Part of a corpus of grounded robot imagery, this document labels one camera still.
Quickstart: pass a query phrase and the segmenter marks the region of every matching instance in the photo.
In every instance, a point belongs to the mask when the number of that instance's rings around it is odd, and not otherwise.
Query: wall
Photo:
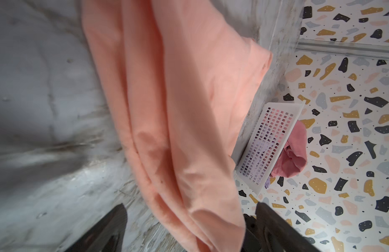
[[[291,59],[273,101],[306,99],[308,164],[253,196],[321,251],[389,252],[389,61],[344,58],[298,51]],[[236,180],[244,213],[255,214],[253,192]]]
[[[306,0],[303,39],[389,46],[389,0]]]

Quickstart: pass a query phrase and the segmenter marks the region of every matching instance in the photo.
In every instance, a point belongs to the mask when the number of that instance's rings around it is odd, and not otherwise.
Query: peach towel
[[[82,22],[147,205],[194,251],[240,251],[230,154],[272,55],[208,0],[83,0]]]

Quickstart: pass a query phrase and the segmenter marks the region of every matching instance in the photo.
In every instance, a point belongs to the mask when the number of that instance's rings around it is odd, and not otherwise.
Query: laundry basket
[[[263,106],[262,114],[236,167],[236,173],[256,194],[269,178],[303,106],[304,102],[269,102]]]

